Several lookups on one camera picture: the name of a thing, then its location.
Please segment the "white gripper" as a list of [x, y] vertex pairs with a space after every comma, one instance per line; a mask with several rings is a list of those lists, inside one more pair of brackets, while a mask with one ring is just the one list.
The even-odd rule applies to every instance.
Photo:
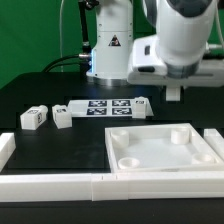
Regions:
[[168, 87], [224, 86], [224, 60], [203, 60], [197, 72], [187, 78], [171, 78], [167, 65], [157, 56], [158, 37], [136, 39], [130, 53], [127, 81], [133, 85]]

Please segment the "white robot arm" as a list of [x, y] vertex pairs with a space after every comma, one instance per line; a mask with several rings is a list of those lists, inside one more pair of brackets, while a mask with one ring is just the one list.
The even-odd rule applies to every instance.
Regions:
[[220, 87], [224, 62], [205, 60], [218, 0], [140, 0], [151, 36], [133, 38], [133, 1], [99, 0], [87, 77], [100, 84]]

